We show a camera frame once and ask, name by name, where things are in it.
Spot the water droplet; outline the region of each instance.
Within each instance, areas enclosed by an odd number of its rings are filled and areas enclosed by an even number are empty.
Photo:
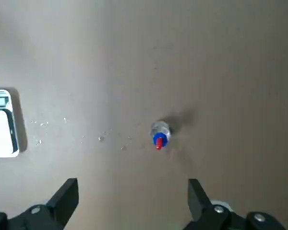
[[[38,143],[36,144],[36,146],[41,144],[41,143],[43,143],[42,140],[39,140]]]

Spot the metal container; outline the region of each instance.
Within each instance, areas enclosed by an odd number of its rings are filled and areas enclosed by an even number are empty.
[[[6,90],[0,90],[0,158],[16,157],[18,154],[11,95]]]

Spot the plastic bottle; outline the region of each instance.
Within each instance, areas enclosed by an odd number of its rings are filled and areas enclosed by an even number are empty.
[[[171,129],[165,121],[156,121],[152,124],[150,136],[157,150],[161,150],[168,144],[171,138]]]

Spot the bottle cap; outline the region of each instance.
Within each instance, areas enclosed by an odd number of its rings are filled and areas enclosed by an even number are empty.
[[[168,143],[168,138],[164,133],[156,133],[153,139],[157,150],[161,150]]]

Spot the beige surface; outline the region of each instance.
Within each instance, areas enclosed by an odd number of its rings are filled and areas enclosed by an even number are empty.
[[[78,177],[67,229],[179,230],[193,177],[288,227],[288,1],[0,0],[0,86],[28,140],[0,159],[10,216]],[[156,152],[170,114],[191,119]]]

